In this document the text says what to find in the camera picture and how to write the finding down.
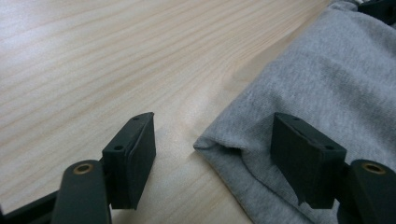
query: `wooden table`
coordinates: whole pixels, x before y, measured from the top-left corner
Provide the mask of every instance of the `wooden table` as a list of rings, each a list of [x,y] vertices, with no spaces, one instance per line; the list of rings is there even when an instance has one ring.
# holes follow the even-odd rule
[[[3,212],[55,191],[153,111],[157,158],[137,211],[114,223],[250,222],[192,144],[327,3],[2,1]]]

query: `light wood tabletop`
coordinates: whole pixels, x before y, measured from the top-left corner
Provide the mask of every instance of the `light wood tabletop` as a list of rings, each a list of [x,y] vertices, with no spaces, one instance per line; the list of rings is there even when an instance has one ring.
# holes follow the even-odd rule
[[[155,113],[157,157],[114,223],[249,223],[192,144],[328,0],[50,1],[0,6],[0,204],[8,213],[99,160]]]

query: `wood grain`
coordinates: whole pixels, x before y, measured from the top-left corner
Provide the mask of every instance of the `wood grain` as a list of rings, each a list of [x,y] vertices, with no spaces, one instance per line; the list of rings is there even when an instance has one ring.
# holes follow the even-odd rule
[[[114,223],[245,223],[192,144],[327,0],[2,1],[0,203],[8,213],[100,159],[153,111],[157,158]]]

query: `gray fabric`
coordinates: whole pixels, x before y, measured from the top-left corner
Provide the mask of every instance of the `gray fabric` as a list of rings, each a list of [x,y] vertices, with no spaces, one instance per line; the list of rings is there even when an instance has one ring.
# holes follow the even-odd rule
[[[304,119],[347,149],[396,170],[396,30],[334,1],[194,144],[255,223],[336,223],[297,198],[271,162],[275,112]]]

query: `black plastic part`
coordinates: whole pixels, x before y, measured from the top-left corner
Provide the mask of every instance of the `black plastic part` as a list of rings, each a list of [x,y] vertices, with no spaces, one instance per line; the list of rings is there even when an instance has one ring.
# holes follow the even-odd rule
[[[334,179],[347,151],[325,134],[291,115],[275,113],[271,158],[286,177],[299,203],[332,208]]]
[[[111,223],[101,162],[80,161],[64,171],[51,223]]]
[[[396,0],[372,0],[358,6],[358,11],[372,16],[387,25],[396,22]]]
[[[363,223],[396,223],[396,174],[392,170],[375,161],[353,161],[348,184]]]
[[[113,209],[136,209],[156,155],[153,113],[130,119],[102,151]]]
[[[32,203],[26,204],[11,213],[2,216],[6,224],[35,223],[48,224],[52,216],[52,209],[56,202],[57,191],[42,197]]]

